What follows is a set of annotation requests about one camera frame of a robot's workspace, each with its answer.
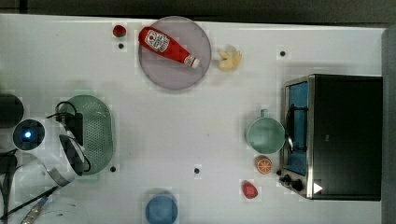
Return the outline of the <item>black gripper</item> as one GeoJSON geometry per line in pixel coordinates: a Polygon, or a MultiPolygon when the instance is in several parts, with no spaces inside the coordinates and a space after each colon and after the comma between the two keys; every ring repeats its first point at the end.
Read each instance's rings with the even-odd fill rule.
{"type": "Polygon", "coordinates": [[[65,126],[77,139],[80,145],[83,145],[83,115],[77,113],[76,115],[67,114],[65,117],[65,126]]]}

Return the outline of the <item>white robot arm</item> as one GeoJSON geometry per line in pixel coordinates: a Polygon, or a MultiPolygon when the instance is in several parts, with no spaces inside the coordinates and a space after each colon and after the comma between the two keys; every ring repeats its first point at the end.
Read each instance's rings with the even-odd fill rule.
{"type": "Polygon", "coordinates": [[[84,153],[84,146],[73,132],[51,116],[19,121],[12,132],[12,144],[12,150],[1,154],[1,175],[4,177],[1,183],[3,224],[23,208],[28,208],[29,211],[21,224],[34,224],[57,190],[71,184],[92,167],[84,153]],[[17,183],[17,152],[33,156],[37,160],[38,169],[44,172],[44,177],[51,180],[51,184],[32,199],[10,208],[11,188],[17,183]]]}

